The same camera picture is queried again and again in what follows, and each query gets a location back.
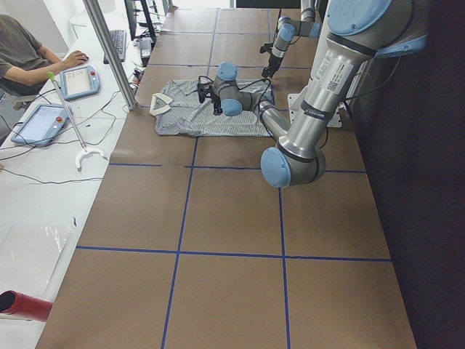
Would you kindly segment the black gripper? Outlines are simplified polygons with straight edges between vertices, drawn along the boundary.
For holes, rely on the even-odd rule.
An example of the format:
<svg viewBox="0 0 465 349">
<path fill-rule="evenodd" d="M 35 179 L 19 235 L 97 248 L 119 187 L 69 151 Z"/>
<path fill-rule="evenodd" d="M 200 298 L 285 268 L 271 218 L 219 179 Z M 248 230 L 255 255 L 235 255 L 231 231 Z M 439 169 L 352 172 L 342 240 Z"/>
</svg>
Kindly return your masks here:
<svg viewBox="0 0 465 349">
<path fill-rule="evenodd" d="M 281 57 L 270 56 L 268 60 L 268 66 L 262 71 L 262 77 L 264 79 L 271 79 L 278 71 L 280 64 L 282 63 Z"/>
<path fill-rule="evenodd" d="M 213 103 L 214 107 L 214 115 L 219 116 L 223 113 L 222 107 L 221 107 L 221 99 L 218 95 L 212 95 L 211 100 Z"/>
</svg>

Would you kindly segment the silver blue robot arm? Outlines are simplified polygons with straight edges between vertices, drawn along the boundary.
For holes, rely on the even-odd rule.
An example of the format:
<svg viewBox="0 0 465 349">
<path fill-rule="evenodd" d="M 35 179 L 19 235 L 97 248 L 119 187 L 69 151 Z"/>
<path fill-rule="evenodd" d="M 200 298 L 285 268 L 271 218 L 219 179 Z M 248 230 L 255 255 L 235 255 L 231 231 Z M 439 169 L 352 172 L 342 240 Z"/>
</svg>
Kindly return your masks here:
<svg viewBox="0 0 465 349">
<path fill-rule="evenodd" d="M 347 96 L 360 66 L 378 57 L 399 57 L 424 48 L 428 35 L 429 1 L 330 1 L 321 23 L 315 22 L 315 5 L 301 3 L 299 20 L 281 17 L 278 34 L 261 52 L 269 54 L 263 70 L 269 78 L 280 64 L 294 37 L 318 39 L 312 76 L 303 88 L 293 120 L 286 119 L 262 93 L 242 91 L 238 70 L 222 63 L 215 79 L 198 84 L 201 100 L 210 98 L 214 111 L 237 116 L 251 111 L 276 141 L 264 151 L 261 171 L 273 187 L 286 188 L 316 181 L 326 159 L 318 140 Z"/>
<path fill-rule="evenodd" d="M 318 1 L 301 1 L 301 18 L 292 20 L 281 16 L 277 22 L 277 33 L 272 43 L 263 44 L 259 52 L 268 53 L 268 65 L 263 68 L 262 78 L 272 78 L 278 71 L 288 48 L 301 37 L 317 39 L 322 24 L 315 19 Z"/>
</svg>

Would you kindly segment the person's hand on mouse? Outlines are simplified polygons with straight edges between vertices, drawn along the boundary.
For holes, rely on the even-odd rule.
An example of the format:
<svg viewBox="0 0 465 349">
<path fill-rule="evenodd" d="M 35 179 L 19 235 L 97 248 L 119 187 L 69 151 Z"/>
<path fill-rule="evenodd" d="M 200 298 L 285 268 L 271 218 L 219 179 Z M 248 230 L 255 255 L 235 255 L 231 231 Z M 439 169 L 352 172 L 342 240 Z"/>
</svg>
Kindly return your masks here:
<svg viewBox="0 0 465 349">
<path fill-rule="evenodd" d="M 65 69 L 68 68 L 74 68 L 78 65 L 82 65 L 84 63 L 87 63 L 89 60 L 89 57 L 82 51 L 74 51 L 71 52 L 63 61 L 62 64 L 65 67 Z"/>
</svg>

